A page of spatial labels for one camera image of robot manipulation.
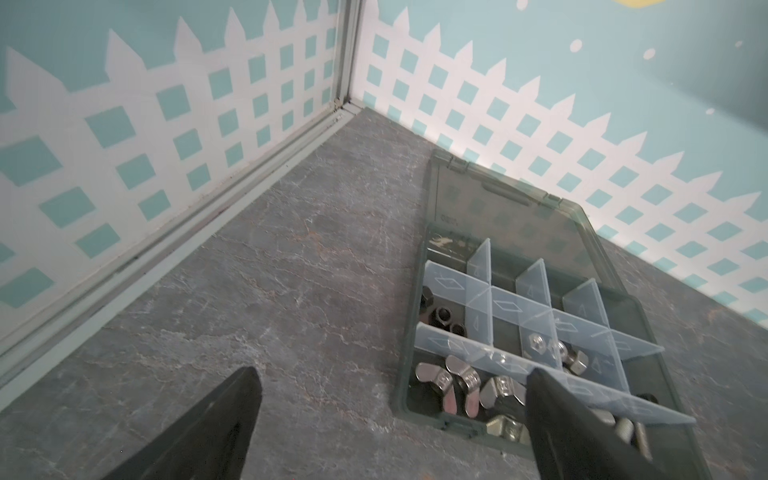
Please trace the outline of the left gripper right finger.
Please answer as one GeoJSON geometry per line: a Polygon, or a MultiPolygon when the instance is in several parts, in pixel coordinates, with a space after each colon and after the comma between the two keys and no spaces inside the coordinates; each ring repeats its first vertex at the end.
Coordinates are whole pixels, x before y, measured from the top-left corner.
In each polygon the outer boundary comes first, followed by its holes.
{"type": "Polygon", "coordinates": [[[525,408],[542,479],[668,477],[542,368],[527,376],[525,408]]]}

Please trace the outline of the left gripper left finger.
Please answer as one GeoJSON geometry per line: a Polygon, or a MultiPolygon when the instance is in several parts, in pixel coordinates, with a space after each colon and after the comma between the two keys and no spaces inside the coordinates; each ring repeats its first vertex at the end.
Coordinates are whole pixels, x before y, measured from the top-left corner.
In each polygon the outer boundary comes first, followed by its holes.
{"type": "Polygon", "coordinates": [[[239,479],[262,401],[254,367],[233,372],[108,479],[239,479]]]}

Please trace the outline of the clear plastic organizer box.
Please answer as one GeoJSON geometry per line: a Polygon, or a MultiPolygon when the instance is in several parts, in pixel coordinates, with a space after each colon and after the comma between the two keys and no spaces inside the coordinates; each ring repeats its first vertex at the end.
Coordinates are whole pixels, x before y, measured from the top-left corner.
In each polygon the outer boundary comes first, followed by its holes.
{"type": "Polygon", "coordinates": [[[524,407],[480,404],[476,418],[464,411],[465,394],[452,374],[457,414],[442,411],[441,397],[415,376],[420,362],[445,366],[456,356],[479,374],[525,384],[542,368],[590,408],[616,420],[646,426],[652,463],[674,479],[710,473],[663,360],[662,347],[641,303],[623,286],[584,210],[443,150],[429,160],[426,230],[416,266],[405,328],[394,413],[407,421],[521,456],[530,444],[486,432],[486,423],[508,415],[524,423],[524,407]],[[466,308],[467,336],[419,321],[422,287],[466,308]],[[541,334],[547,352],[530,349],[541,334]],[[569,351],[589,357],[582,376],[563,361],[569,351]]]}

